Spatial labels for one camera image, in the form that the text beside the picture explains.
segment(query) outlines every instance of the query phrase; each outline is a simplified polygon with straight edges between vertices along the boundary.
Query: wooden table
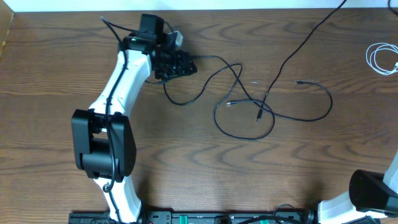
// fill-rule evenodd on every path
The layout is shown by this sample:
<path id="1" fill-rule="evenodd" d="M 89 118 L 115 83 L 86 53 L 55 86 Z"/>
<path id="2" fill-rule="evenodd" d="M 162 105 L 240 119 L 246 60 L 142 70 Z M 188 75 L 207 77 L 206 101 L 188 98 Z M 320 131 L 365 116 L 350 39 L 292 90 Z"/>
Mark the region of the wooden table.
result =
<path id="1" fill-rule="evenodd" d="M 162 11 L 195 55 L 242 62 L 242 82 L 262 98 L 283 60 L 330 9 Z M 142 12 L 17 13 L 0 59 L 0 223 L 66 223 L 73 211 L 107 210 L 101 189 L 78 170 L 70 118 L 87 109 L 113 71 L 116 40 L 99 20 L 106 16 L 137 29 Z M 268 99 L 276 112 L 320 116 L 326 94 L 294 80 L 327 87 L 335 102 L 316 123 L 277 119 L 266 139 L 246 142 L 220 133 L 214 105 L 233 75 L 214 77 L 194 104 L 171 104 L 162 87 L 145 84 L 132 114 L 138 148 L 134 184 L 147 205 L 178 210 L 273 210 L 282 203 L 309 207 L 348 189 L 356 169 L 384 172 L 398 140 L 397 75 L 384 77 L 365 61 L 376 42 L 397 44 L 398 17 L 387 9 L 342 9 L 285 66 Z M 392 67 L 396 55 L 380 54 Z M 186 101 L 223 66 L 197 61 L 199 72 L 169 83 Z M 231 100 L 246 98 L 236 88 Z M 218 111 L 220 126 L 257 136 L 252 104 Z"/>

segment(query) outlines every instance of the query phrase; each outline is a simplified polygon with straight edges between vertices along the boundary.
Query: white wall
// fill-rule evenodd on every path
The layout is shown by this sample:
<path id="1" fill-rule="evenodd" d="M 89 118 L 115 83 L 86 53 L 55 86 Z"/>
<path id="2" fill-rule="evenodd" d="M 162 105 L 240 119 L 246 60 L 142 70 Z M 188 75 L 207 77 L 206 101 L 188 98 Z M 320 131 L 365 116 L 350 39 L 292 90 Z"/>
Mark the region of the white wall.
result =
<path id="1" fill-rule="evenodd" d="M 14 12 L 335 8 L 343 0 L 4 0 Z M 398 6 L 398 0 L 392 0 Z M 387 0 L 347 0 L 344 7 L 386 7 Z"/>

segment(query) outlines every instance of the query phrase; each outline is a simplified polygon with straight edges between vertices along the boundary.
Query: coiled white cable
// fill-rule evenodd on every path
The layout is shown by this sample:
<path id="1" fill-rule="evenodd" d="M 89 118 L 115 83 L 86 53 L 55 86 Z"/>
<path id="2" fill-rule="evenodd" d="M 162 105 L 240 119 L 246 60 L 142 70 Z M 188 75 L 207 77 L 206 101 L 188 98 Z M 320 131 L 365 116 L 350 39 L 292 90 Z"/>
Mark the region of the coiled white cable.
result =
<path id="1" fill-rule="evenodd" d="M 369 55 L 369 50 L 371 48 L 375 48 L 375 50 L 372 51 L 372 53 Z M 388 43 L 377 43 L 377 44 L 372 44 L 368 47 L 366 50 L 366 62 L 368 65 L 375 70 L 377 73 L 380 73 L 381 75 L 391 75 L 394 74 L 395 72 L 398 72 L 398 62 L 394 65 L 394 68 L 392 70 L 386 70 L 381 68 L 377 62 L 376 62 L 376 55 L 378 51 L 382 50 L 390 50 L 396 54 L 398 54 L 398 47 L 392 44 Z"/>

